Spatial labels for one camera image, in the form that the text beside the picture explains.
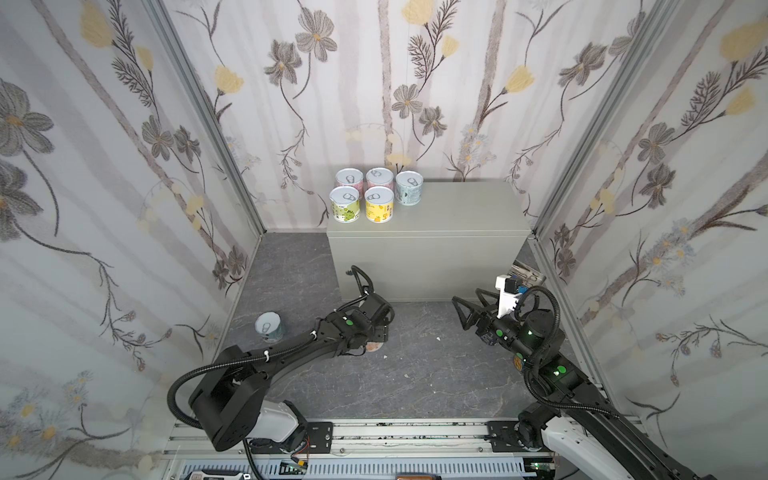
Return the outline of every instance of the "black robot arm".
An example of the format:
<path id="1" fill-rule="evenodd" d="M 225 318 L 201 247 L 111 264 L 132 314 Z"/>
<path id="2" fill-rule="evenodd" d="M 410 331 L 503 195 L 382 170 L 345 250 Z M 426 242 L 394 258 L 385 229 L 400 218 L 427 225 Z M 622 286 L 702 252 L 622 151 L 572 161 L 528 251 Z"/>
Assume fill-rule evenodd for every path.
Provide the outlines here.
<path id="1" fill-rule="evenodd" d="M 371 279 L 361 269 L 352 266 L 348 274 L 355 276 L 360 297 L 318 319 L 314 328 L 276 345 L 245 353 L 238 346 L 226 348 L 215 363 L 192 370 L 171 385 L 169 410 L 187 425 L 205 430 L 214 448 L 222 452 L 245 439 L 256 425 L 273 382 L 312 360 L 342 355 L 368 342 L 385 342 L 395 317 L 392 306 L 373 292 Z M 176 393 L 201 375 L 189 398 L 195 419 L 178 407 Z"/>
<path id="2" fill-rule="evenodd" d="M 515 293 L 517 286 L 507 282 L 505 291 Z M 462 327 L 468 330 L 477 326 L 475 333 L 485 343 L 498 343 L 512 352 L 515 368 L 537 400 L 518 416 L 516 432 L 521 446 L 542 448 L 542 430 L 546 430 L 547 422 L 565 411 L 583 425 L 634 480 L 699 480 L 692 470 L 637 430 L 602 396 L 586 374 L 560 354 L 565 334 L 559 328 L 560 306 L 549 290 L 541 286 L 528 289 L 518 299 L 515 309 L 501 318 L 498 318 L 498 293 L 478 289 L 476 294 L 480 304 L 453 297 Z M 540 299 L 535 297 L 533 308 L 521 313 L 526 298 L 535 294 L 548 299 L 551 309 L 539 308 Z M 715 478 L 708 475 L 704 480 Z"/>

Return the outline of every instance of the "metal frame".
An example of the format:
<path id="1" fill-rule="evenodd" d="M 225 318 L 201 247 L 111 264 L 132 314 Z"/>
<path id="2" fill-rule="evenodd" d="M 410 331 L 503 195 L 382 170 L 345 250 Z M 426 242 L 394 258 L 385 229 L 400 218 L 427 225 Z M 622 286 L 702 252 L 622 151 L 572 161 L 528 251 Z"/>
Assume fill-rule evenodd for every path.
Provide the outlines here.
<path id="1" fill-rule="evenodd" d="M 664 28 L 677 10 L 679 3 L 680 0 L 657 0 L 650 10 L 645 26 L 637 33 L 637 37 L 627 52 L 627 57 L 621 62 L 616 78 L 611 82 L 608 92 L 600 102 L 598 109 L 587 126 L 587 130 L 574 149 L 567 167 L 560 174 L 555 188 L 552 189 L 550 197 L 541 209 L 541 213 L 536 219 L 536 224 L 533 228 L 535 233 L 546 230 L 549 227 L 549 223 L 554 220 L 558 208 L 574 186 L 576 177 L 580 174 L 584 164 L 586 164 L 589 154 L 612 120 L 621 101 L 637 77 L 637 73 L 641 70 L 643 63 L 650 56 L 657 41 L 661 38 Z"/>
<path id="2" fill-rule="evenodd" d="M 216 115 L 212 110 L 210 102 L 206 99 L 203 86 L 195 75 L 192 62 L 187 57 L 176 28 L 168 15 L 168 10 L 163 5 L 162 0 L 141 0 L 141 3 L 149 14 L 152 26 L 160 37 L 166 53 L 170 56 L 171 64 L 181 80 L 181 85 L 187 93 L 187 97 L 197 112 L 200 121 L 203 123 L 208 137 L 214 143 L 214 149 L 222 160 L 222 167 L 227 172 L 227 178 L 230 179 L 235 194 L 246 211 L 250 225 L 255 230 L 254 233 L 256 235 L 265 234 L 266 228 L 264 223 L 259 216 L 256 206 L 251 201 L 251 194 L 243 178 L 240 176 L 237 162 L 227 148 L 227 141 L 221 132 L 219 122 L 216 120 Z"/>

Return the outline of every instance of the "yellow can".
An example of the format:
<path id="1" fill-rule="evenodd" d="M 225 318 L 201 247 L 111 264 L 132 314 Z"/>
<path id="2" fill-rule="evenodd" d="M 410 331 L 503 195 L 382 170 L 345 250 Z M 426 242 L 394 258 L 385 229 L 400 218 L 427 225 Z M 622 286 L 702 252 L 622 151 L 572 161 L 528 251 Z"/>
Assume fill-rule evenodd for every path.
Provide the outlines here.
<path id="1" fill-rule="evenodd" d="M 366 191 L 366 216 L 375 223 L 388 222 L 395 207 L 395 194 L 387 187 L 370 187 Z"/>

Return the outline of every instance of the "cable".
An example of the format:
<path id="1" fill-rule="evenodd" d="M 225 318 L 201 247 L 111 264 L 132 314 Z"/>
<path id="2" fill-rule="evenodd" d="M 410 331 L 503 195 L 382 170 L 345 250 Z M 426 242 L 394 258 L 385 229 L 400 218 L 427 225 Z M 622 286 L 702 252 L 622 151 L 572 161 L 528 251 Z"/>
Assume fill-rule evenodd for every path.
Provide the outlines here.
<path id="1" fill-rule="evenodd" d="M 304 348 L 305 346 L 309 345 L 314 341 L 315 339 L 313 338 L 308 342 L 291 347 L 289 349 L 282 350 L 280 352 L 276 352 L 272 354 L 271 357 L 275 358 L 282 355 L 288 355 L 289 353 L 293 353 L 293 352 L 296 352 L 297 350 L 301 350 L 302 348 Z M 214 370 L 218 370 L 218 369 L 226 369 L 231 366 L 247 365 L 249 363 L 260 362 L 262 360 L 266 360 L 266 357 L 265 356 L 249 356 L 243 359 L 230 360 L 229 362 L 212 363 L 211 365 L 201 366 L 200 368 L 184 373 L 182 376 L 176 379 L 176 381 L 173 382 L 170 385 L 170 388 L 168 389 L 168 395 L 166 396 L 166 403 L 168 404 L 168 409 L 174 415 L 174 417 L 176 417 L 180 422 L 186 423 L 187 425 L 189 425 L 190 427 L 194 427 L 195 429 L 202 429 L 203 426 L 200 424 L 200 422 L 198 422 L 196 419 L 184 413 L 184 411 L 182 411 L 181 408 L 179 408 L 179 405 L 176 403 L 176 393 L 178 392 L 179 388 L 184 383 L 187 383 L 193 378 L 195 378 L 196 376 L 203 375 L 204 373 L 213 372 Z"/>
<path id="2" fill-rule="evenodd" d="M 549 348 L 558 333 L 558 328 L 560 328 L 560 303 L 558 303 L 558 300 L 554 297 L 552 292 L 545 289 L 543 286 L 534 285 L 526 290 L 525 293 L 523 293 L 523 295 L 520 297 L 520 300 L 518 300 L 518 304 L 515 306 L 515 318 L 519 318 L 520 307 L 528 295 L 531 295 L 533 292 L 541 292 L 549 299 L 549 303 L 552 304 L 552 315 L 554 317 L 554 322 L 552 323 L 552 328 L 549 330 L 549 334 L 544 339 L 544 342 L 541 343 L 541 345 L 525 360 L 525 363 L 523 364 L 523 383 L 525 384 L 525 388 L 528 389 L 533 398 L 543 406 L 562 410 L 587 410 L 589 412 L 597 412 L 602 413 L 603 415 L 620 418 L 621 416 L 617 413 L 599 406 L 583 405 L 581 403 L 552 402 L 534 390 L 533 385 L 531 384 L 531 371 L 537 364 L 538 358 L 546 351 L 546 349 Z"/>
<path id="3" fill-rule="evenodd" d="M 253 461 L 253 453 L 250 452 L 248 439 L 243 439 L 243 449 L 245 450 L 245 456 L 248 457 L 248 466 L 250 466 L 253 476 L 256 477 L 256 480 L 264 480 L 264 477 L 259 473 L 259 469 L 256 468 L 256 463 Z"/>
<path id="4" fill-rule="evenodd" d="M 569 473 L 569 474 L 568 474 L 568 475 L 566 475 L 565 477 L 560 477 L 560 480 L 565 480 L 565 479 L 566 479 L 566 478 L 568 478 L 568 477 L 572 477 L 572 476 L 576 475 L 577 473 L 579 473 L 579 471 L 580 471 L 580 470 L 579 470 L 578 468 L 576 468 L 576 470 L 574 470 L 573 472 Z"/>

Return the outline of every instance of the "blue can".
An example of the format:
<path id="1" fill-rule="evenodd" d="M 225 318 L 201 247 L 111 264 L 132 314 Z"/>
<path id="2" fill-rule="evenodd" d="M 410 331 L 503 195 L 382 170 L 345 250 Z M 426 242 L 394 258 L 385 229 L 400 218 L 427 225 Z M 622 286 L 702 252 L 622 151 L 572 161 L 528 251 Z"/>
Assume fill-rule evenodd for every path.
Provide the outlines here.
<path id="1" fill-rule="evenodd" d="M 401 205 L 416 205 L 422 199 L 424 177 L 419 172 L 402 171 L 395 177 L 395 199 Z"/>

